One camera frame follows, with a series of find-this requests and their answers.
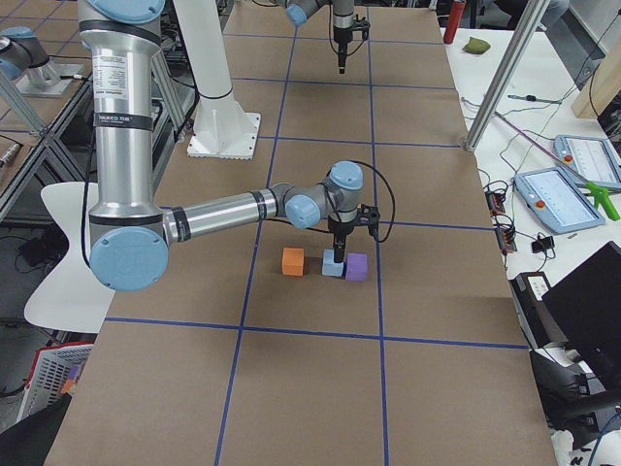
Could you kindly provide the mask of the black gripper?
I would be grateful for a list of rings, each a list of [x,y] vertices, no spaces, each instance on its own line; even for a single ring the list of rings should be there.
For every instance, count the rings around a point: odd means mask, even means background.
[[[328,231],[333,235],[334,262],[343,263],[346,250],[346,238],[355,228],[355,221],[339,221],[328,217]]]
[[[338,56],[338,68],[339,73],[344,74],[346,69],[346,60],[347,60],[347,46],[353,40],[353,31],[352,27],[348,26],[345,28],[338,27],[334,25],[332,27],[333,30],[333,38],[335,42],[339,45],[337,56]]]

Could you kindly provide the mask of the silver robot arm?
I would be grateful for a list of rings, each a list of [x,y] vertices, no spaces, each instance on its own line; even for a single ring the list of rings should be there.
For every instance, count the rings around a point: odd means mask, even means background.
[[[285,6],[285,14],[295,27],[301,27],[323,9],[329,10],[331,46],[338,59],[338,71],[344,75],[349,45],[353,41],[354,35],[354,2],[351,0],[288,1]]]
[[[237,102],[217,8],[212,1],[174,5],[198,93],[189,154],[250,159],[261,117]],[[88,265],[96,279],[117,291],[156,283],[173,243],[285,217],[308,229],[326,220],[337,261],[360,218],[361,167],[334,164],[320,182],[279,183],[192,207],[155,204],[150,114],[151,69],[161,49],[160,1],[82,1],[82,42],[92,55],[98,200],[88,214]]]

